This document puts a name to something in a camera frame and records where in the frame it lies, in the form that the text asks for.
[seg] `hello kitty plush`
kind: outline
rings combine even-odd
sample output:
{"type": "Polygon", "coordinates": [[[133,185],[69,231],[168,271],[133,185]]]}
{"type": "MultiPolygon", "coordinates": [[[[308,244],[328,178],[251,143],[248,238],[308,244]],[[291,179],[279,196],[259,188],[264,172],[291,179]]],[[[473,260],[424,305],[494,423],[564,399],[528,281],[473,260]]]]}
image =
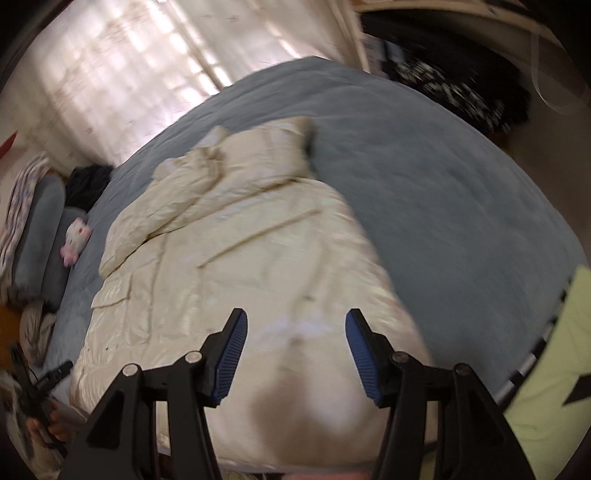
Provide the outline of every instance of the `hello kitty plush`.
{"type": "Polygon", "coordinates": [[[60,255],[64,259],[64,267],[71,267],[78,261],[78,257],[84,250],[88,239],[92,235],[92,228],[77,218],[68,227],[66,232],[66,244],[60,248],[60,255]]]}

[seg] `lime green cloth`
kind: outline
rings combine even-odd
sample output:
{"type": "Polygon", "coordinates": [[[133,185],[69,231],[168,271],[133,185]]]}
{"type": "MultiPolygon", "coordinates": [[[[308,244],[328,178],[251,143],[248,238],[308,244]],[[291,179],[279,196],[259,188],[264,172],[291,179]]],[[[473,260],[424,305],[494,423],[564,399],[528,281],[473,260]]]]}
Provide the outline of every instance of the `lime green cloth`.
{"type": "Polygon", "coordinates": [[[505,413],[537,480],[556,478],[591,425],[591,398],[563,405],[589,374],[591,270],[579,267],[541,359],[505,413]]]}

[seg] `black patterned fabric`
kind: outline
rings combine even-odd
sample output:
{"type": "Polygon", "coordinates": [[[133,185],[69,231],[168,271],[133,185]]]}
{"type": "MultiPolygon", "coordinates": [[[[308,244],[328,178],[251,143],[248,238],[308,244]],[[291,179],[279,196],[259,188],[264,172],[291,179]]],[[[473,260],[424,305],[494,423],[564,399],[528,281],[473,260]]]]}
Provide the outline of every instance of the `black patterned fabric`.
{"type": "Polygon", "coordinates": [[[530,93],[505,57],[395,12],[364,14],[362,24],[383,42],[382,70],[391,80],[421,92],[484,135],[506,133],[528,120],[530,93]]]}

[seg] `hand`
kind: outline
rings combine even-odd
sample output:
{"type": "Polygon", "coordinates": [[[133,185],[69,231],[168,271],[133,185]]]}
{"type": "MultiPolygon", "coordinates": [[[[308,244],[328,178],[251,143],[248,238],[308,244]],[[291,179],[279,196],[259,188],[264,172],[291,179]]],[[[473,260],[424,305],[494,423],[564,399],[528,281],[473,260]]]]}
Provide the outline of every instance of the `hand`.
{"type": "MultiPolygon", "coordinates": [[[[59,412],[57,411],[57,404],[55,402],[51,402],[51,408],[53,411],[49,415],[49,419],[51,424],[47,429],[56,439],[60,442],[68,442],[72,439],[72,432],[61,423],[61,417],[59,412]]],[[[31,434],[31,438],[35,443],[41,445],[42,447],[46,447],[47,443],[43,440],[41,432],[43,431],[43,426],[41,422],[37,419],[28,418],[27,419],[27,430],[29,434],[31,434]]]]}

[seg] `sheer curtain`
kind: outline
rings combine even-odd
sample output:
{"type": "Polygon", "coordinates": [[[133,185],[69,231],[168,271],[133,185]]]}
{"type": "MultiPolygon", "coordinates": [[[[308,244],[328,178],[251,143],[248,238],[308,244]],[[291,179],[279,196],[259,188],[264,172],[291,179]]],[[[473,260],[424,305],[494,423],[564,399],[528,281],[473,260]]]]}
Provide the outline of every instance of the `sheer curtain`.
{"type": "Polygon", "coordinates": [[[74,0],[0,95],[56,169],[119,165],[244,76],[308,55],[363,67],[346,0],[74,0]]]}

